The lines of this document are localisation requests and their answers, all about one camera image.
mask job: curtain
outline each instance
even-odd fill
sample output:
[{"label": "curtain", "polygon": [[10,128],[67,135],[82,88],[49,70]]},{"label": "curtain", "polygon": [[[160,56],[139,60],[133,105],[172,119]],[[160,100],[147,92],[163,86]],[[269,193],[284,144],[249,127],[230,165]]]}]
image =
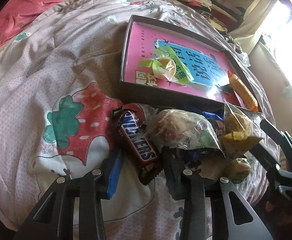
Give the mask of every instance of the curtain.
[{"label": "curtain", "polygon": [[229,34],[242,50],[250,54],[262,34],[262,23],[277,0],[254,0],[248,7],[243,23]]}]

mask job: stack of clothes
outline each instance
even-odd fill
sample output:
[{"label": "stack of clothes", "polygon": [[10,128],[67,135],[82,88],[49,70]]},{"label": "stack of clothes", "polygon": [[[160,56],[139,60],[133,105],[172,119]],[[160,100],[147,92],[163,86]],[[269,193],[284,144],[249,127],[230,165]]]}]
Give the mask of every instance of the stack of clothes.
[{"label": "stack of clothes", "polygon": [[235,7],[229,0],[181,0],[182,3],[191,7],[222,35],[227,35],[242,23],[245,10]]}]

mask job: yellow snack package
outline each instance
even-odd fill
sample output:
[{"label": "yellow snack package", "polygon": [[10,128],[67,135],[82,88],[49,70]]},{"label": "yellow snack package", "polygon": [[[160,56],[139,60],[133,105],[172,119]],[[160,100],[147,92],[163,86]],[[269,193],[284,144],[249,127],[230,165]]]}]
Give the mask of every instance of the yellow snack package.
[{"label": "yellow snack package", "polygon": [[236,159],[262,139],[261,129],[236,106],[225,101],[222,144],[226,156]]}]

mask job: green strawberry leaf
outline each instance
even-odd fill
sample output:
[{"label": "green strawberry leaf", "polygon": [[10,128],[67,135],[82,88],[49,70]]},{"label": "green strawberry leaf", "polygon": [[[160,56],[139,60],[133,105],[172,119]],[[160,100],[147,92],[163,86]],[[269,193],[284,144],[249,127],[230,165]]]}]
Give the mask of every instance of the green strawberry leaf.
[{"label": "green strawberry leaf", "polygon": [[79,121],[76,116],[83,108],[83,104],[74,102],[71,96],[62,98],[59,102],[59,110],[47,114],[47,120],[51,125],[45,128],[43,139],[47,142],[56,141],[59,148],[64,150],[69,145],[68,137],[76,135],[79,130]]}]

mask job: bed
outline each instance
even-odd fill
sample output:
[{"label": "bed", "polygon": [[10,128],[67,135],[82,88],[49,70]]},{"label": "bed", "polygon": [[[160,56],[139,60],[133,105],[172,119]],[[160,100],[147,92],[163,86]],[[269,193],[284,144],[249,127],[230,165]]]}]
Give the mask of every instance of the bed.
[{"label": "bed", "polygon": [[[0,46],[0,220],[18,230],[32,207],[60,175],[78,178],[98,167],[113,141],[107,129],[118,99],[120,57],[127,22],[132,14],[159,19],[209,38],[235,57],[263,111],[275,124],[269,101],[248,69],[246,53],[238,54],[200,14],[176,0],[66,0],[60,2]],[[96,115],[90,134],[81,134],[84,156],[72,150],[58,154],[56,143],[43,136],[52,111],[86,101]],[[140,106],[151,113],[148,106]],[[80,122],[86,122],[85,116]],[[264,145],[279,158],[279,148],[264,134]],[[268,186],[266,173],[255,163],[238,189],[254,205]],[[207,233],[211,214],[207,199]],[[179,239],[183,201],[168,193],[160,173],[148,186],[125,159],[116,194],[102,202],[107,239]],[[74,215],[75,239],[78,214]]]}]

